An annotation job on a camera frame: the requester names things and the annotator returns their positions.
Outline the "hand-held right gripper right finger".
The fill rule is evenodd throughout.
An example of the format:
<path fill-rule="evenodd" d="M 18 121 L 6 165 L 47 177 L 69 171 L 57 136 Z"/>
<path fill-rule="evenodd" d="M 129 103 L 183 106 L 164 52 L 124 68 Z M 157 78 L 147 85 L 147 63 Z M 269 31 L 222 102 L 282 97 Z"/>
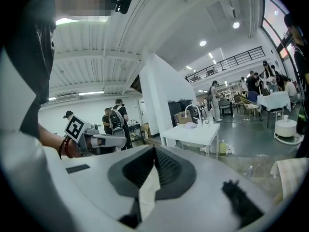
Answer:
<path fill-rule="evenodd" d="M 225 163 L 176 147 L 165 147 L 190 161 L 197 172 L 196 180 L 181 197 L 157 201 L 154 210 L 142 223 L 142 232 L 234 232 L 240 220 L 222 192 L 224 181 L 238 180 L 239 186 L 258 208 L 267 213 L 273 200 L 254 182 Z"/>

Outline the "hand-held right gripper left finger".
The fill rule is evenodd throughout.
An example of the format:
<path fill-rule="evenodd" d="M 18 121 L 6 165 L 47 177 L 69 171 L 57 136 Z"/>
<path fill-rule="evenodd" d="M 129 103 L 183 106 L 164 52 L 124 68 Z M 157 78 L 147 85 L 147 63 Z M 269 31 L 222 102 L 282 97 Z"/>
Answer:
<path fill-rule="evenodd" d="M 72 215 L 77 232 L 155 232 L 139 226 L 132 229 L 120 222 L 130 214 L 134 200 L 119 195 L 108 180 L 114 161 L 143 149 L 100 156 L 60 159 L 55 150 L 44 148 L 55 188 Z"/>

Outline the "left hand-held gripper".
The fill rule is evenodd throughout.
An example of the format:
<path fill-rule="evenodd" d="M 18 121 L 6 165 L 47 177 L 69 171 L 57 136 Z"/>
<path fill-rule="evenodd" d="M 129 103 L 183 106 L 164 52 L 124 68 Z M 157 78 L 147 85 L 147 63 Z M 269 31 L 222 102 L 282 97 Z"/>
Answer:
<path fill-rule="evenodd" d="M 122 148 L 126 144 L 126 137 L 99 134 L 96 124 L 90 124 L 75 114 L 69 119 L 64 132 L 77 144 L 82 156 L 92 156 L 94 147 Z"/>

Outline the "person's left forearm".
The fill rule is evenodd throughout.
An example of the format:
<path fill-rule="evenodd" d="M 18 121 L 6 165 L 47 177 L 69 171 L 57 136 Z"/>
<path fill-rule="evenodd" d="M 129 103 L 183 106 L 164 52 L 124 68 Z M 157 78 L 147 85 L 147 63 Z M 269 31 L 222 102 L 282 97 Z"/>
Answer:
<path fill-rule="evenodd" d="M 66 139 L 58 135 L 52 134 L 45 129 L 41 124 L 39 128 L 39 139 L 43 146 L 54 148 L 59 157 L 67 156 L 68 158 L 79 158 L 81 153 L 77 144 L 72 139 Z"/>

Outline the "yellow-green plastic bottle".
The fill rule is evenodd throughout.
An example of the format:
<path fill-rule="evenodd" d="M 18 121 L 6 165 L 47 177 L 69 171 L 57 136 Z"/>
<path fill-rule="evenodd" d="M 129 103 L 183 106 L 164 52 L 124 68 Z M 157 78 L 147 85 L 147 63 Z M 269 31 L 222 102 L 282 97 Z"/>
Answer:
<path fill-rule="evenodd" d="M 220 155 L 226 155 L 228 153 L 228 144 L 225 140 L 222 140 L 219 144 L 219 154 Z"/>

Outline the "white sink basin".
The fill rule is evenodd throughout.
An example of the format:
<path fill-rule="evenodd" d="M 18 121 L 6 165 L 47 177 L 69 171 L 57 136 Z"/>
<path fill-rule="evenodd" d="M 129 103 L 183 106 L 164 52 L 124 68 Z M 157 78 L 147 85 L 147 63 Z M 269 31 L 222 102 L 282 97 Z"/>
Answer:
<path fill-rule="evenodd" d="M 201 148 L 201 151 L 211 152 L 212 142 L 216 142 L 216 153 L 219 153 L 219 123 L 209 123 L 207 125 L 197 126 L 188 129 L 185 125 L 178 125 L 167 131 L 161 132 L 162 145 L 175 146 L 174 141 L 194 144 Z"/>

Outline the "printed cardboard box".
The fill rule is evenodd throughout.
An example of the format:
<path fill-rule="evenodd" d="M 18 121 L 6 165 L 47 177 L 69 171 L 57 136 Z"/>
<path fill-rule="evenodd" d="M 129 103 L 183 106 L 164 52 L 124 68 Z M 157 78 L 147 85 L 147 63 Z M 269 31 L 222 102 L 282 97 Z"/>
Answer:
<path fill-rule="evenodd" d="M 192 121 L 192 117 L 189 111 L 183 111 L 175 114 L 174 116 L 175 126 L 184 125 Z"/>

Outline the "black cabinet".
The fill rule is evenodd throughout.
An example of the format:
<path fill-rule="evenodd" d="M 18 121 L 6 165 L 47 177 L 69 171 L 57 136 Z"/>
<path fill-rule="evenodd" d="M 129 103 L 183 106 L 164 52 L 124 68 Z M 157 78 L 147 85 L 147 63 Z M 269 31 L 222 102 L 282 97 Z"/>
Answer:
<path fill-rule="evenodd" d="M 192 100 L 179 100 L 179 101 L 168 101 L 169 111 L 173 127 L 176 126 L 174 115 L 180 112 L 184 112 L 187 105 L 191 104 Z"/>

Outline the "black chair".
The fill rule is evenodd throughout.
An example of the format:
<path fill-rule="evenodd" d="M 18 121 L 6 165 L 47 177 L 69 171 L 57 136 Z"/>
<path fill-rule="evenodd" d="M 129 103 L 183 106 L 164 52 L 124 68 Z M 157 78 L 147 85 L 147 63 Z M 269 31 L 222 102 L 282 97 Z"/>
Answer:
<path fill-rule="evenodd" d="M 227 99 L 219 100 L 219 109 L 220 109 L 220 116 L 230 115 L 233 116 L 233 106 L 232 103 Z"/>

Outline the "checkered tablecloth table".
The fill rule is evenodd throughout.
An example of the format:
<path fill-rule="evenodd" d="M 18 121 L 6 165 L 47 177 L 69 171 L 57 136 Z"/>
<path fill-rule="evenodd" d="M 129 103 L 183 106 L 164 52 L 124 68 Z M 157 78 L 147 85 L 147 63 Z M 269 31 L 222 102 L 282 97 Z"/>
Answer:
<path fill-rule="evenodd" d="M 308 170 L 309 158 L 285 159 L 273 164 L 270 174 L 274 178 L 278 177 L 281 182 L 281 190 L 275 197 L 276 204 L 292 196 L 300 188 Z"/>

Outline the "round white side table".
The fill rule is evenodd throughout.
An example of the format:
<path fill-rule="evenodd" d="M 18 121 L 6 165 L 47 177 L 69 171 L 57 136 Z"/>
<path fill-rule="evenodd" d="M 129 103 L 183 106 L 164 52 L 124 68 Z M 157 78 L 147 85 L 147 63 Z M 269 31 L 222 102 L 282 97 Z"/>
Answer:
<path fill-rule="evenodd" d="M 291 119 L 284 121 L 283 117 L 275 122 L 274 138 L 286 145 L 299 145 L 304 136 L 296 132 L 297 122 Z"/>

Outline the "table with white cloth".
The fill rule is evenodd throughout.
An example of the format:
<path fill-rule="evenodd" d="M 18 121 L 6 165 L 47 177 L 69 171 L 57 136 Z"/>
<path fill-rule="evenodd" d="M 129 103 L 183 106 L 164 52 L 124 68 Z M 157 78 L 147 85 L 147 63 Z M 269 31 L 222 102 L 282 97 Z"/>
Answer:
<path fill-rule="evenodd" d="M 267 96 L 257 96 L 258 106 L 263 106 L 267 111 L 282 109 L 286 107 L 291 111 L 291 102 L 288 93 L 285 91 L 273 92 Z"/>

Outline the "person's black clothing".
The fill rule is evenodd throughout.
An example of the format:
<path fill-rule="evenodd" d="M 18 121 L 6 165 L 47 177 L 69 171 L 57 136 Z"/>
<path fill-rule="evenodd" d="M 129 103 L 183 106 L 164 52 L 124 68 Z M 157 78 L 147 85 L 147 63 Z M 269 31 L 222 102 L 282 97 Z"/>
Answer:
<path fill-rule="evenodd" d="M 13 66 L 34 92 L 20 131 L 39 139 L 38 112 L 49 98 L 56 29 L 55 0 L 29 0 L 19 12 L 4 49 Z"/>

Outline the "black balcony railing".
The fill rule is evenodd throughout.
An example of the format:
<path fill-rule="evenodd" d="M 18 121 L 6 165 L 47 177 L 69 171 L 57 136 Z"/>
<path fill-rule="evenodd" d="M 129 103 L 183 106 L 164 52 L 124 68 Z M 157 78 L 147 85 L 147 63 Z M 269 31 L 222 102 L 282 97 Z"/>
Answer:
<path fill-rule="evenodd" d="M 185 77 L 190 84 L 266 56 L 262 46 L 239 53 Z"/>

